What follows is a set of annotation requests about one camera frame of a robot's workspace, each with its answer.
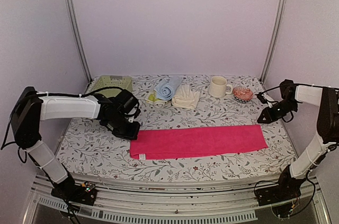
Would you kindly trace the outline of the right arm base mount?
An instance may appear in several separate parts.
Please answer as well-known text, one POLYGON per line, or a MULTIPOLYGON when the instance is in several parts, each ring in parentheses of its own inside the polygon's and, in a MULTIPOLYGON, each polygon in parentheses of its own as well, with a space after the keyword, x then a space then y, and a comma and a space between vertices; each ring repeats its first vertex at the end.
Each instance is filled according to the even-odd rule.
POLYGON ((280 219, 292 216, 301 196, 300 189, 281 189, 277 182, 265 180, 257 182, 253 192, 258 205, 270 205, 273 214, 280 219))

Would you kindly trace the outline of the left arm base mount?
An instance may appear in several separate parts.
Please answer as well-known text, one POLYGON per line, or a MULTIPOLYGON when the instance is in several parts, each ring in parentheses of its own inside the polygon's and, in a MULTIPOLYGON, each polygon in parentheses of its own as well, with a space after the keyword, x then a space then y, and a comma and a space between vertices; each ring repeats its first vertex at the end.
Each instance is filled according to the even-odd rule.
POLYGON ((97 189, 89 189, 86 185, 76 185, 74 182, 64 181, 53 185, 51 195, 66 202, 93 206, 97 196, 97 189))

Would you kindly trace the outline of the pink towel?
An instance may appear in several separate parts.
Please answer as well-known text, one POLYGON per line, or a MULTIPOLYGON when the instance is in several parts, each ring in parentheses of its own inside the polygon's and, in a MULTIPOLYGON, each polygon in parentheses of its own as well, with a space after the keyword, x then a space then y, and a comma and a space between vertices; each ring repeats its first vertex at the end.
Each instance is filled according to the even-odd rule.
POLYGON ((143 130, 130 157, 162 160, 249 153, 267 148, 259 125, 143 130))

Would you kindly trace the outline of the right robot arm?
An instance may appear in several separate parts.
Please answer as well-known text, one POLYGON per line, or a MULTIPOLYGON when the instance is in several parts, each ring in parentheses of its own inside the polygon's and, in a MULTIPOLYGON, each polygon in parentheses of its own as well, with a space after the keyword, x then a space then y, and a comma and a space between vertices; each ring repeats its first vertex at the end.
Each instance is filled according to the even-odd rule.
POLYGON ((257 122, 270 124, 298 111, 299 104, 318 107, 316 130, 313 139, 302 154, 280 174, 274 196, 286 200, 307 179, 327 153, 338 146, 338 88, 295 83, 286 79, 279 86, 259 92, 256 97, 267 107, 257 122))

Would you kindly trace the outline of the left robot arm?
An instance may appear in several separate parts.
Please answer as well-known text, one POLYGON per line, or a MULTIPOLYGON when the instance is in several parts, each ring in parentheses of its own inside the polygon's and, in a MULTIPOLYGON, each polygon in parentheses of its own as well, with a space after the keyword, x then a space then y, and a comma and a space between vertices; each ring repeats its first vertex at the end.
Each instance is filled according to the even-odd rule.
POLYGON ((99 88, 86 94, 38 92, 34 87, 24 89, 15 104, 7 124, 14 144, 35 162, 50 179, 54 189, 68 200, 79 191, 89 192, 85 185, 76 185, 70 172, 42 141, 40 123, 54 119, 85 118, 98 120, 115 137, 136 140, 140 123, 139 100, 127 89, 118 87, 117 96, 106 97, 99 88))

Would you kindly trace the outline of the green plastic basket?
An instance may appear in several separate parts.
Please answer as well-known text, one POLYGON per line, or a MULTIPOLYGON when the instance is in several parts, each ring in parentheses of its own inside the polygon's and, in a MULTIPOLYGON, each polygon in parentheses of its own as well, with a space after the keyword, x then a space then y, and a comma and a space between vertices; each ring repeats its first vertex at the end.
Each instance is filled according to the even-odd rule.
MULTIPOLYGON (((88 89, 89 92, 92 92, 97 89, 102 89, 105 87, 119 87, 121 89, 126 89, 132 93, 132 78, 129 76, 113 76, 113 75, 102 75, 94 80, 88 89)), ((117 88, 104 89, 98 92, 105 97, 116 97, 121 91, 117 88)))

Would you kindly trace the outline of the right aluminium post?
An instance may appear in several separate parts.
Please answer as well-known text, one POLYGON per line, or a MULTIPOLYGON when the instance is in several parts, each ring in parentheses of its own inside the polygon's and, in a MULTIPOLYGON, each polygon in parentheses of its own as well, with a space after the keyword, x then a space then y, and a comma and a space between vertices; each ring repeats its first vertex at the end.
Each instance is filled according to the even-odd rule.
POLYGON ((270 70, 271 63, 272 63, 273 56, 274 56, 274 51, 275 51, 275 48, 276 48, 276 43, 277 43, 278 37, 279 37, 279 32, 280 32, 282 19, 283 19, 284 10, 285 10, 285 7, 286 7, 286 2, 287 2, 287 0, 278 0, 273 30, 272 30, 272 34, 271 34, 271 38, 270 38, 270 42, 269 42, 269 47, 268 47, 268 50, 267 50, 264 66, 263 66, 263 69, 262 69, 262 72, 261 72, 261 75, 260 75, 260 81, 262 83, 265 83, 265 81, 268 77, 268 74, 269 74, 269 70, 270 70))

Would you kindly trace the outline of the green white towel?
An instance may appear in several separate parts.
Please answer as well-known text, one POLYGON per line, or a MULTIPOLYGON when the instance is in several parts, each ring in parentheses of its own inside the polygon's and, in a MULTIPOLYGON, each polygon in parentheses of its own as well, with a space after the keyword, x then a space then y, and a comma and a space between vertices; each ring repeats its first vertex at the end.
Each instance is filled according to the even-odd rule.
POLYGON ((157 98, 157 92, 155 91, 155 88, 153 87, 152 90, 150 90, 150 92, 145 96, 145 101, 150 104, 153 105, 155 108, 161 109, 164 107, 167 107, 169 105, 169 101, 171 100, 171 98, 169 98, 168 100, 163 100, 160 98, 157 98))

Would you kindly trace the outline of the cream ceramic mug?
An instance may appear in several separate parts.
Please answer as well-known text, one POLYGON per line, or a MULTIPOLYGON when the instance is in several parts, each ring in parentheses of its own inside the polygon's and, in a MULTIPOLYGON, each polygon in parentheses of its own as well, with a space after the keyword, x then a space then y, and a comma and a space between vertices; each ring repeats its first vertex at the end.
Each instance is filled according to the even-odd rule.
POLYGON ((228 80, 221 76, 213 76, 210 80, 208 93, 215 98, 223 98, 226 95, 233 93, 232 84, 228 83, 228 80))

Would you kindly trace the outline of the red patterned bowl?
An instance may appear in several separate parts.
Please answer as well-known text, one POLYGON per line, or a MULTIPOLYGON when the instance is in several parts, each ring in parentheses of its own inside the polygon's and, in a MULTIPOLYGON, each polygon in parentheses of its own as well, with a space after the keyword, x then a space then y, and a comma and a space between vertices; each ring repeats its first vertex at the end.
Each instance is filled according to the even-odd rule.
POLYGON ((242 102, 242 103, 249 102, 254 96, 251 89, 243 87, 243 86, 236 86, 233 89, 233 95, 237 101, 242 102))

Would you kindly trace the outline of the left aluminium post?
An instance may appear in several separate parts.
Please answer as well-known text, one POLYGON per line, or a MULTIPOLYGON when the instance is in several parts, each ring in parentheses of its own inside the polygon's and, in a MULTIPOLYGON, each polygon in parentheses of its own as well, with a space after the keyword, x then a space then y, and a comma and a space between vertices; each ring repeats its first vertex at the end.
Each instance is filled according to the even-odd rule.
POLYGON ((90 67, 88 65, 88 61, 85 55, 83 43, 81 40, 81 33, 78 27, 77 17, 76 17, 76 11, 74 6, 73 0, 65 0, 66 2, 66 9, 68 11, 69 21, 72 29, 72 33, 75 40, 76 49, 79 55, 79 60, 82 66, 82 70, 84 72, 85 78, 88 83, 92 81, 92 75, 90 72, 90 67))

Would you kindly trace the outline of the aluminium post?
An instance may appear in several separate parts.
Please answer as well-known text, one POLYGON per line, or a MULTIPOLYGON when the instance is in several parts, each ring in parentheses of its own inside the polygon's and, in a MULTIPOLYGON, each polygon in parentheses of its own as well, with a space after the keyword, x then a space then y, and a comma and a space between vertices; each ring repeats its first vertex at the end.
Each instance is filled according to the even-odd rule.
POLYGON ((85 55, 83 43, 81 40, 81 33, 78 27, 77 17, 76 17, 76 11, 74 6, 73 0, 65 0, 66 2, 66 9, 68 11, 69 21, 72 29, 72 33, 75 40, 76 49, 79 55, 79 60, 82 66, 82 70, 84 72, 85 78, 88 83, 92 81, 92 75, 90 72, 90 67, 88 65, 88 61, 85 55))
POLYGON ((271 34, 271 38, 270 38, 270 42, 269 42, 269 47, 268 47, 268 50, 267 50, 264 66, 263 66, 263 69, 262 69, 262 72, 261 72, 261 75, 260 75, 260 81, 262 83, 265 83, 265 81, 268 77, 268 74, 269 74, 269 70, 270 70, 271 63, 272 63, 273 56, 274 56, 274 51, 275 51, 275 48, 276 48, 276 43, 277 43, 278 37, 279 37, 279 32, 280 32, 282 19, 283 19, 284 10, 285 10, 285 7, 286 7, 286 2, 287 2, 287 0, 278 0, 273 30, 272 30, 272 34, 271 34))

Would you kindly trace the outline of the blue rolled towel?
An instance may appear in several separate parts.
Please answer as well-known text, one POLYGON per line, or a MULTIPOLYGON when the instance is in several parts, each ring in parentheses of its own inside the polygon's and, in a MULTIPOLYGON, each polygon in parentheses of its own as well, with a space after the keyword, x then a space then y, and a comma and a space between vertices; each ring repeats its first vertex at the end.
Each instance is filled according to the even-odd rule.
POLYGON ((154 91, 156 92, 156 97, 163 101, 171 100, 181 82, 182 78, 178 76, 174 76, 170 79, 161 81, 154 88, 154 91))

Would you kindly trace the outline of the cream rolled towel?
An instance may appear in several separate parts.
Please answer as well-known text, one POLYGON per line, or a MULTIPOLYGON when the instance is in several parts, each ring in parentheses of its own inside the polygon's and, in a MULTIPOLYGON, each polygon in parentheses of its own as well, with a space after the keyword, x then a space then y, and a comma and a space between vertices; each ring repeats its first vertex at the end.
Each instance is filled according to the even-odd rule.
POLYGON ((200 95, 201 92, 191 90, 189 85, 180 85, 172 98, 172 105, 194 110, 198 105, 200 95))

